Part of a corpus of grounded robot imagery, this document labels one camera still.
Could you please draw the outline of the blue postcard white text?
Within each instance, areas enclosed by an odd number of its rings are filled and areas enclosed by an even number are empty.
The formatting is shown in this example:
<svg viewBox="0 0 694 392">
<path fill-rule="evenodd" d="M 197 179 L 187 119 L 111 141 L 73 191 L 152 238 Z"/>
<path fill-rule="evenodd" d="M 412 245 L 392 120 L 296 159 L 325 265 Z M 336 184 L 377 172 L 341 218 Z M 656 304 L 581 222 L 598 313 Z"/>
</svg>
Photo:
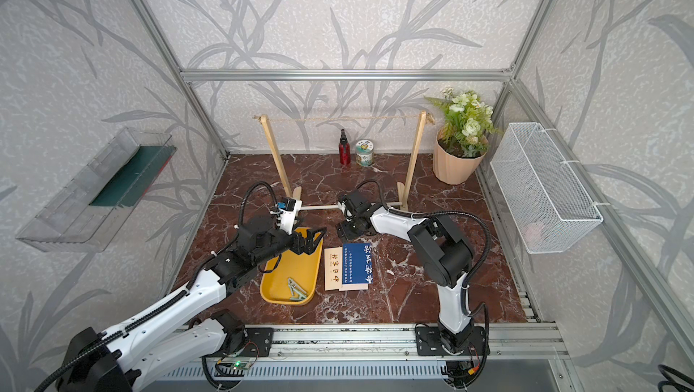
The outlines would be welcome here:
<svg viewBox="0 0 694 392">
<path fill-rule="evenodd" d="M 372 245 L 349 243 L 343 246 L 343 284 L 372 284 Z"/>
</svg>

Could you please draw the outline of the green clothespin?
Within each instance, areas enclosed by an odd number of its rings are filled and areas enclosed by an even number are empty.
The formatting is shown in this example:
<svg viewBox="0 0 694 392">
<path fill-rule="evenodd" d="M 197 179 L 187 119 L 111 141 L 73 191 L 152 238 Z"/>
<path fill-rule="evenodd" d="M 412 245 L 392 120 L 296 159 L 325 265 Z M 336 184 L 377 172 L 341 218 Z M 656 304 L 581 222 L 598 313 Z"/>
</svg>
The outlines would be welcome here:
<svg viewBox="0 0 694 392">
<path fill-rule="evenodd" d="M 293 278 L 287 278 L 287 286 L 290 290 L 290 301 L 301 302 L 308 298 L 307 292 Z"/>
</svg>

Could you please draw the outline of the cream postcard red text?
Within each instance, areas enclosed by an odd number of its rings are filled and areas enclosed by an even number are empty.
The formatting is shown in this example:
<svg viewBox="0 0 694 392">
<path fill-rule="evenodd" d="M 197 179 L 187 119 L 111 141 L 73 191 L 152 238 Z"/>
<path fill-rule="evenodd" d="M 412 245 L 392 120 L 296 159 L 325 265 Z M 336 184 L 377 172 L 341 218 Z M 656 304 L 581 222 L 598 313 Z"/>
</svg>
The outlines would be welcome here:
<svg viewBox="0 0 694 392">
<path fill-rule="evenodd" d="M 369 284 L 342 284 L 339 291 L 362 291 L 368 289 Z"/>
</svg>

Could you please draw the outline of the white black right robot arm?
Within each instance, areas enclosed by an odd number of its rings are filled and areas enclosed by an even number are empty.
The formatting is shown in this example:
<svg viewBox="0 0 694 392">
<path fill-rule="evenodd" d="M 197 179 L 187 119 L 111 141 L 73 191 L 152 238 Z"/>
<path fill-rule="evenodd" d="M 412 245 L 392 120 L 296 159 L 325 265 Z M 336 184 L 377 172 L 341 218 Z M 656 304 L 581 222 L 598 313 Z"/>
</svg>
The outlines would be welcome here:
<svg viewBox="0 0 694 392">
<path fill-rule="evenodd" d="M 490 231 L 484 221 L 464 211 L 402 211 L 371 202 L 359 191 L 343 194 L 337 205 L 344 216 L 336 227 L 343 242 L 372 235 L 390 235 L 410 242 L 429 279 L 437 284 L 441 336 L 448 340 L 449 347 L 466 340 L 474 326 L 467 290 L 491 247 Z M 472 244 L 451 220 L 453 216 L 469 218 L 484 231 L 484 250 L 476 263 Z"/>
</svg>

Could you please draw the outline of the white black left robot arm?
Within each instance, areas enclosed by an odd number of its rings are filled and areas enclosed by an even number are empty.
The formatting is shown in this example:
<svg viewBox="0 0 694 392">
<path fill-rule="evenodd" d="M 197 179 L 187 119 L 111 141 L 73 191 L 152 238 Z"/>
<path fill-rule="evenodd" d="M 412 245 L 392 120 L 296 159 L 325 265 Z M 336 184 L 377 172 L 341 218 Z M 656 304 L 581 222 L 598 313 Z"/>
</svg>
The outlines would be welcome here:
<svg viewBox="0 0 694 392">
<path fill-rule="evenodd" d="M 283 229 L 271 216 L 239 226 L 222 250 L 205 260 L 188 283 L 103 332 L 87 328 L 71 340 L 63 366 L 39 386 L 45 391 L 140 391 L 191 359 L 244 345 L 244 327 L 222 311 L 175 335 L 185 321 L 253 280 L 260 266 L 286 251 L 312 254 L 326 229 Z"/>
</svg>

